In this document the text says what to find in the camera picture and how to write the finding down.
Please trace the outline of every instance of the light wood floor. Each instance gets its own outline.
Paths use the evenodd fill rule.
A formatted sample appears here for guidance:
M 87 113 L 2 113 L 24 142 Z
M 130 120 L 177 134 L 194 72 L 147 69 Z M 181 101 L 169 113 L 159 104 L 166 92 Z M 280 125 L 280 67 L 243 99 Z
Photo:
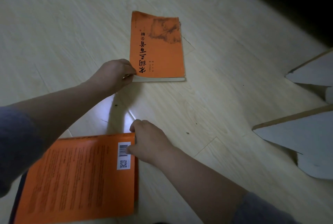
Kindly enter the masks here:
M 77 85 L 129 58 L 133 10 L 178 16 L 186 82 L 135 83 L 67 136 L 128 132 L 135 118 L 303 223 L 330 223 L 333 183 L 309 177 L 253 125 L 325 105 L 284 75 L 327 47 L 262 0 L 0 0 L 0 105 Z M 200 223 L 168 180 L 140 163 L 138 212 L 89 223 Z M 6 223 L 18 181 L 1 199 Z

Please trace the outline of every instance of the sleeve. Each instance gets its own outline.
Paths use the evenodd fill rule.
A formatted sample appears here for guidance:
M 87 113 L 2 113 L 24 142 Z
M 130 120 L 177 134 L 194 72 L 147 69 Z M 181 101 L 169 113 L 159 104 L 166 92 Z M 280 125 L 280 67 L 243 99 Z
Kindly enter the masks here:
M 43 153 L 43 141 L 29 116 L 0 107 L 0 197 Z
M 242 204 L 237 209 L 233 224 L 263 224 L 263 223 L 288 223 L 296 224 L 295 219 L 288 213 L 278 210 L 275 206 L 249 192 L 243 198 Z

